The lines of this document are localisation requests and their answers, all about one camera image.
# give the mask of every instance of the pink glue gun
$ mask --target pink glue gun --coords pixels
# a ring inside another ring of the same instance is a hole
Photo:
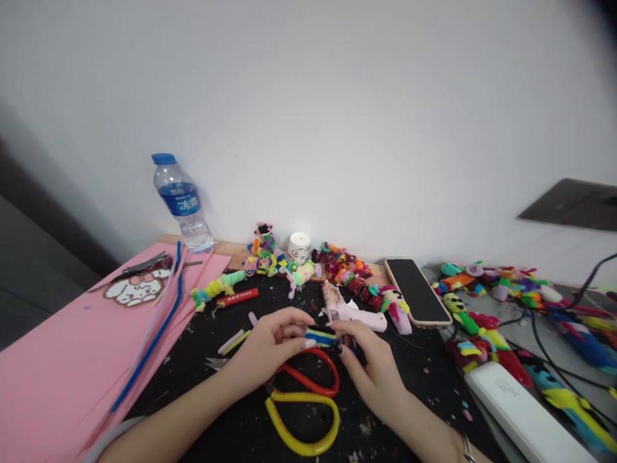
[[[388,321],[381,312],[373,313],[359,309],[353,309],[345,303],[339,289],[328,280],[323,282],[323,300],[326,302],[326,315],[328,321],[335,320],[360,320],[373,331],[384,332],[388,327]]]

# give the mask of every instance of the phone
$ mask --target phone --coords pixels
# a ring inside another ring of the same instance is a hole
[[[409,306],[411,323],[421,328],[446,328],[452,324],[450,312],[411,259],[386,259],[386,270]]]

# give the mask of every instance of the plastic bottle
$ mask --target plastic bottle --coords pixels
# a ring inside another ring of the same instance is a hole
[[[214,246],[214,236],[204,218],[193,179],[182,170],[173,154],[153,154],[152,160],[157,165],[154,187],[180,223],[186,247],[194,253],[209,251]]]

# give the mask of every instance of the hand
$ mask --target hand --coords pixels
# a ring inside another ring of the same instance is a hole
[[[355,354],[346,345],[343,345],[341,360],[364,403],[381,421],[392,427],[399,418],[409,393],[398,374],[389,344],[358,320],[334,322],[330,328],[338,333],[352,335],[362,347],[367,361],[365,367],[360,365]]]
[[[315,347],[304,337],[315,321],[295,307],[287,307],[259,319],[240,350],[220,371],[230,387],[238,388],[238,399],[264,384],[289,358]]]

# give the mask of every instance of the blue label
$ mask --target blue label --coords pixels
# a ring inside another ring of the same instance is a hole
[[[174,188],[174,185],[164,186],[159,193],[165,200],[169,211],[173,215],[183,216],[191,215],[199,210],[199,198],[197,197],[197,190],[191,184],[186,184],[188,188],[180,188],[184,190],[179,191],[178,188]]]

